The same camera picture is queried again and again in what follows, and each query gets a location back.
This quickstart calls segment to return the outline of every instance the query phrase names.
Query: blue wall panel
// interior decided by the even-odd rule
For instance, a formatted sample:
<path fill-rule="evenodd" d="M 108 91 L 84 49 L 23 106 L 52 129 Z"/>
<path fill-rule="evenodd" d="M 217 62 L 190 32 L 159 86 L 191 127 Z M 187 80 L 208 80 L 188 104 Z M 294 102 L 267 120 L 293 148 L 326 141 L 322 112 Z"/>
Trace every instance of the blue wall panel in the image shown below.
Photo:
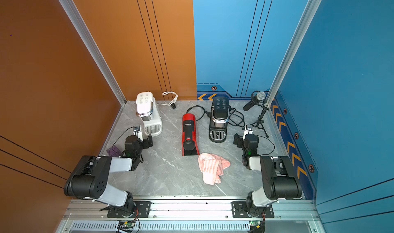
<path fill-rule="evenodd" d="M 286 117 L 289 114 L 286 107 L 283 107 L 283 100 L 278 94 L 271 103 L 271 110 L 276 121 L 276 125 L 281 133 L 283 144 L 287 147 L 288 156 L 290 157 L 294 172 L 300 181 L 302 191 L 306 200 L 315 200 L 318 171 L 311 172 L 308 169 L 312 160 L 308 153 L 305 152 L 305 145 L 301 139 L 294 138 L 293 122 L 291 118 Z"/>
<path fill-rule="evenodd" d="M 373 232 L 373 233 L 392 233 L 391 226 L 394 213 L 356 218 L 345 221 L 338 221 L 324 224 L 327 232 L 333 233 L 352 233 L 352 232 Z"/>
<path fill-rule="evenodd" d="M 232 97 L 271 86 L 308 0 L 266 0 L 265 4 L 259 0 L 257 6 L 256 2 L 193 0 L 197 84 L 218 84 Z"/>
<path fill-rule="evenodd" d="M 325 224 L 329 233 L 368 232 L 345 219 L 394 207 L 388 198 L 323 214 L 394 194 L 387 182 L 336 199 L 394 177 L 393 16 L 393 0 L 322 0 L 280 87 L 318 167 L 318 212 L 325 222 L 344 220 Z"/>
<path fill-rule="evenodd" d="M 365 203 L 367 201 L 378 200 L 388 196 L 394 196 L 394 180 L 337 198 L 332 201 L 317 205 L 319 213 L 327 213 L 340 208 Z"/>

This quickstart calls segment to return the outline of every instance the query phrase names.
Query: white coffee machine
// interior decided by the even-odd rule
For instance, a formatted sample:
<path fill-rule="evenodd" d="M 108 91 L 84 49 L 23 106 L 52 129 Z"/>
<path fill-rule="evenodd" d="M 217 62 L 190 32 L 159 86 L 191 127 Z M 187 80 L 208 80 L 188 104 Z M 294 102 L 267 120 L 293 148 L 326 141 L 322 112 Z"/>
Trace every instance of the white coffee machine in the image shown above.
<path fill-rule="evenodd" d="M 144 123 L 143 132 L 146 136 L 158 136 L 161 134 L 163 122 L 157 108 L 156 99 L 151 92 L 140 92 L 135 101 L 135 114 Z"/>

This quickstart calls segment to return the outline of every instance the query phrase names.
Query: pink towel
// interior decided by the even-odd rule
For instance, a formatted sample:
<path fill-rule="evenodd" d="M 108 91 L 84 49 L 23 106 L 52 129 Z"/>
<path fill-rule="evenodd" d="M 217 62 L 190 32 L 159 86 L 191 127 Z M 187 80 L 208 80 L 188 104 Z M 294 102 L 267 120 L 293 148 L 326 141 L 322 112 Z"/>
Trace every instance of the pink towel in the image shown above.
<path fill-rule="evenodd" d="M 230 166 L 230 162 L 214 154 L 201 153 L 198 166 L 203 173 L 204 183 L 214 185 L 221 182 L 219 176 L 223 175 L 223 170 Z"/>

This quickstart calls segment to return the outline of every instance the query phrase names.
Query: purple object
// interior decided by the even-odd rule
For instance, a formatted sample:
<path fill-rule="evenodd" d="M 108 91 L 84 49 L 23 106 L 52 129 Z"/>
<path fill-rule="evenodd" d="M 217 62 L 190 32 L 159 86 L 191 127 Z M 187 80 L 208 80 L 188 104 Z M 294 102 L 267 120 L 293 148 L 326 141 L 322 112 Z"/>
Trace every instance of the purple object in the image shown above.
<path fill-rule="evenodd" d="M 107 150 L 107 153 L 108 153 L 108 155 L 110 156 L 110 157 L 119 157 L 119 156 L 122 156 L 122 152 L 119 150 L 119 148 L 117 147 L 117 146 L 113 146 L 113 147 L 110 147 L 108 150 Z"/>

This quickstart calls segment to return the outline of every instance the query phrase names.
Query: microphone stand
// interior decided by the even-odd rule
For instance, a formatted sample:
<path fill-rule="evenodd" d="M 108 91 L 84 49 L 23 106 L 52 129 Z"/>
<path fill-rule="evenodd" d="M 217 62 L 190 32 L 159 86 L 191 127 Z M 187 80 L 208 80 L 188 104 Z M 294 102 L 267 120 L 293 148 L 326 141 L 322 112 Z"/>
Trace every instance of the microphone stand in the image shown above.
<path fill-rule="evenodd" d="M 263 100 L 263 104 L 260 105 L 261 108 L 263 108 L 263 110 L 261 111 L 261 114 L 259 115 L 259 117 L 257 118 L 257 120 L 256 120 L 254 123 L 252 123 L 252 126 L 253 126 L 253 127 L 256 127 L 256 128 L 258 128 L 258 129 L 262 129 L 262 130 L 264 131 L 264 133 L 266 134 L 266 137 L 268 138 L 267 131 L 266 131 L 266 129 L 265 129 L 264 126 L 263 126 L 263 123 L 264 123 L 263 116 L 264 116 L 264 114 L 269 110 L 269 108 L 266 107 L 266 104 L 265 104 L 266 99 L 267 99 L 267 98 L 265 98 L 265 99 Z"/>

